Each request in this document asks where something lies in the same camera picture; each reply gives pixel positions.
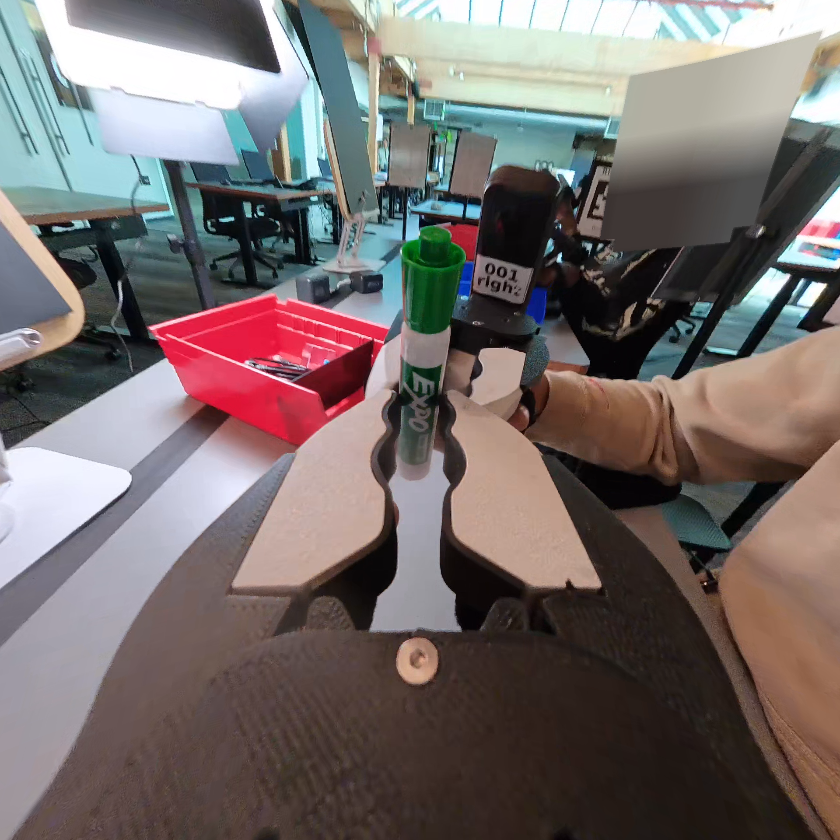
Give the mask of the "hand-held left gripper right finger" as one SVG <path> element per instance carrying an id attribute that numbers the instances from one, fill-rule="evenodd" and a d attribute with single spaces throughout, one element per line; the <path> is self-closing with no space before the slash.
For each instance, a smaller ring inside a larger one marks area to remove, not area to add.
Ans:
<path id="1" fill-rule="evenodd" d="M 602 581 L 540 452 L 514 426 L 455 391 L 442 405 L 444 531 L 479 567 L 525 595 Z"/>

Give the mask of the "white board stand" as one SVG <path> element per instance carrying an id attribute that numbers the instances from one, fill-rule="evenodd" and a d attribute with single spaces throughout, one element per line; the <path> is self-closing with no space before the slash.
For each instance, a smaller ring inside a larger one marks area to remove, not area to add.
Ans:
<path id="1" fill-rule="evenodd" d="M 39 447 L 1 443 L 1 588 L 120 499 L 120 467 Z"/>

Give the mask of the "blue plastic bin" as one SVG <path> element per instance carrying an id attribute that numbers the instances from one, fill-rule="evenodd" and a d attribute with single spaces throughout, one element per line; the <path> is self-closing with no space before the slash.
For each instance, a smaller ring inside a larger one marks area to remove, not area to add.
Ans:
<path id="1" fill-rule="evenodd" d="M 458 284 L 458 293 L 456 302 L 466 301 L 469 297 L 472 288 L 474 262 L 466 261 L 460 282 Z M 527 307 L 527 314 L 532 317 L 538 325 L 542 325 L 545 320 L 545 314 L 548 302 L 548 290 L 543 287 L 535 287 L 532 291 L 530 301 Z"/>

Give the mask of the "green marker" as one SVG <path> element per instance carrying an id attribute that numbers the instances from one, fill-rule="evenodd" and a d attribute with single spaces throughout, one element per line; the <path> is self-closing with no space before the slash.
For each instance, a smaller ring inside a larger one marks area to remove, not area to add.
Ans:
<path id="1" fill-rule="evenodd" d="M 452 241 L 447 227 L 424 227 L 402 247 L 396 466 L 406 480 L 423 479 L 431 464 L 451 319 L 465 262 L 465 251 Z"/>

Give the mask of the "black panel on tripod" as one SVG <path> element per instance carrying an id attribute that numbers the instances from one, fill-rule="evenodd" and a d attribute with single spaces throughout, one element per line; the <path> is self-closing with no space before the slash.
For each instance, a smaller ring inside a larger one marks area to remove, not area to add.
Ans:
<path id="1" fill-rule="evenodd" d="M 756 221 L 750 227 L 736 227 L 726 244 L 682 248 L 654 292 L 667 301 L 711 303 L 671 375 L 673 379 L 691 370 L 723 314 L 772 267 L 834 193 L 838 181 L 838 126 L 791 119 Z"/>

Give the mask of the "person's right hand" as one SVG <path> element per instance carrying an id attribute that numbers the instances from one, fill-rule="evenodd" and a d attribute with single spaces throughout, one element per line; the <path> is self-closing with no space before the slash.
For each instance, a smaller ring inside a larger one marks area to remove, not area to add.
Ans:
<path id="1" fill-rule="evenodd" d="M 550 381 L 544 376 L 523 390 L 519 404 L 508 419 L 517 431 L 525 434 L 534 425 L 545 409 L 550 396 Z"/>

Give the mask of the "red plastic bin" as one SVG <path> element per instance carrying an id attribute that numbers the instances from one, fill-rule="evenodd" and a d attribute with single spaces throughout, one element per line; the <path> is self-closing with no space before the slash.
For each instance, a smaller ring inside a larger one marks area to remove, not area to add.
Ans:
<path id="1" fill-rule="evenodd" d="M 479 228 L 466 223 L 444 223 L 436 225 L 449 232 L 451 242 L 465 252 L 465 262 L 475 261 Z"/>
<path id="2" fill-rule="evenodd" d="M 292 445 L 364 398 L 389 329 L 268 293 L 150 328 L 186 394 Z M 282 357 L 311 372 L 277 380 L 245 365 Z"/>

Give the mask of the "black office chair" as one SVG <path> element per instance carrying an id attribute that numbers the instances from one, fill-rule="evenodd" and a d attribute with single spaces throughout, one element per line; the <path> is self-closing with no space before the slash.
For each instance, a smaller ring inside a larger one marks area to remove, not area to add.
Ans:
<path id="1" fill-rule="evenodd" d="M 201 196 L 205 231 L 211 236 L 234 240 L 238 245 L 237 251 L 212 258 L 209 269 L 216 271 L 220 259 L 229 260 L 227 282 L 257 287 L 256 265 L 260 264 L 270 270 L 273 280 L 278 280 L 283 263 L 266 257 L 261 245 L 264 239 L 280 233 L 278 223 L 270 217 L 249 215 L 240 198 L 205 191 L 201 191 Z"/>

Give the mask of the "wooden office desk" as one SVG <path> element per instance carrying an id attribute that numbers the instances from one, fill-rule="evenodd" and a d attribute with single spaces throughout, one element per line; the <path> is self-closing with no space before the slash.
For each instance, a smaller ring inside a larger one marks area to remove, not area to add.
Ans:
<path id="1" fill-rule="evenodd" d="M 204 227 L 208 233 L 221 235 L 223 225 L 231 226 L 242 218 L 247 224 L 256 223 L 258 216 L 249 211 L 258 209 L 270 217 L 279 216 L 280 221 L 293 217 L 290 224 L 296 261 L 299 265 L 316 265 L 308 214 L 310 208 L 323 204 L 327 190 L 221 182 L 187 183 L 187 187 L 202 196 Z"/>
<path id="2" fill-rule="evenodd" d="M 143 216 L 172 210 L 162 203 L 129 198 L 66 192 L 48 187 L 12 187 L 2 191 L 24 221 L 36 227 L 44 245 L 54 254 L 90 247 L 96 250 L 114 297 L 121 301 L 123 330 L 113 332 L 137 343 L 155 344 L 134 296 L 121 255 L 120 241 L 148 234 Z"/>

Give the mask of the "brown pegboard panel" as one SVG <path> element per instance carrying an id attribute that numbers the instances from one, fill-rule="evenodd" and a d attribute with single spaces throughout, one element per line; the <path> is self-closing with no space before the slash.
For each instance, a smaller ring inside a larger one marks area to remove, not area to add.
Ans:
<path id="1" fill-rule="evenodd" d="M 387 181 L 389 186 L 424 190 L 431 129 L 424 123 L 392 122 Z"/>
<path id="2" fill-rule="evenodd" d="M 494 136 L 460 131 L 448 183 L 451 196 L 483 196 L 496 148 Z"/>

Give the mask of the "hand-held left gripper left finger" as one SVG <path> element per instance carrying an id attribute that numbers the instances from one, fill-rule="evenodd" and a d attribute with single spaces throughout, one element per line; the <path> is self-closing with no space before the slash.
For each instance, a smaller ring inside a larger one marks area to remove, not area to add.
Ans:
<path id="1" fill-rule="evenodd" d="M 378 392 L 301 445 L 234 575 L 235 595 L 338 598 L 373 615 L 396 575 L 398 404 Z"/>

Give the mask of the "black hand tool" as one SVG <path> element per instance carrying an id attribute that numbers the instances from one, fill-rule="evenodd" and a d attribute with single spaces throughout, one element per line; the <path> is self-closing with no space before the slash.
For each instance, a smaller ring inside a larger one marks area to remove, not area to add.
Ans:
<path id="1" fill-rule="evenodd" d="M 300 364 L 279 356 L 248 359 L 245 365 L 252 370 L 265 373 L 284 382 L 297 382 L 312 372 L 305 364 Z"/>

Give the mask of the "white studio light panel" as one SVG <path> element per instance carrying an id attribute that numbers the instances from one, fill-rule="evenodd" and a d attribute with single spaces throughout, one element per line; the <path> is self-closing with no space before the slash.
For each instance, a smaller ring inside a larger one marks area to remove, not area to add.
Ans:
<path id="1" fill-rule="evenodd" d="M 266 152 L 308 83 L 274 2 L 35 5 L 59 70 L 87 90 L 113 154 L 233 165 L 224 113 L 237 111 Z"/>

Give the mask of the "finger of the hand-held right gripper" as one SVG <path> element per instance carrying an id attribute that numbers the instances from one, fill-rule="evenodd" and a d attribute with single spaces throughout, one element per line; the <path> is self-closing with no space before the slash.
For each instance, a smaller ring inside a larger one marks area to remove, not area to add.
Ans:
<path id="1" fill-rule="evenodd" d="M 398 393 L 401 377 L 401 333 L 403 315 L 397 313 L 385 336 L 385 341 L 373 361 L 364 388 L 368 400 L 382 391 Z"/>
<path id="2" fill-rule="evenodd" d="M 469 398 L 504 421 L 511 419 L 522 399 L 526 354 L 509 348 L 486 348 L 478 353 L 478 375 L 470 383 Z"/>

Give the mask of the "teal office chair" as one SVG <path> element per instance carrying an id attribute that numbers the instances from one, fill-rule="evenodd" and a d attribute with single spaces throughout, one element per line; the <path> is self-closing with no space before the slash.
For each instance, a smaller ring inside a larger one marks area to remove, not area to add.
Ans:
<path id="1" fill-rule="evenodd" d="M 661 512 L 677 541 L 685 548 L 711 553 L 731 550 L 730 538 L 698 500 L 679 495 L 663 504 Z"/>

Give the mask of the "wood-edged black board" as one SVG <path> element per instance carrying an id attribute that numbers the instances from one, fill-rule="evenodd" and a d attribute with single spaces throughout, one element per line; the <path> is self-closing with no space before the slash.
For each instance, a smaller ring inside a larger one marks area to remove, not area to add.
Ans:
<path id="1" fill-rule="evenodd" d="M 1 194 L 1 371 L 58 350 L 85 321 L 81 295 Z"/>

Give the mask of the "black light stand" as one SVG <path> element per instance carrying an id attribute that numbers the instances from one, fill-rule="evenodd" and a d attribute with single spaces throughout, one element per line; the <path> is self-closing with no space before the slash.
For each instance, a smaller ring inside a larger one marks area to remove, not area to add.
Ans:
<path id="1" fill-rule="evenodd" d="M 216 299 L 209 278 L 208 267 L 203 248 L 198 237 L 195 218 L 186 183 L 182 173 L 182 163 L 169 159 L 162 160 L 171 185 L 171 198 L 176 214 L 182 226 L 182 251 L 192 272 L 193 283 L 202 310 L 216 307 Z"/>

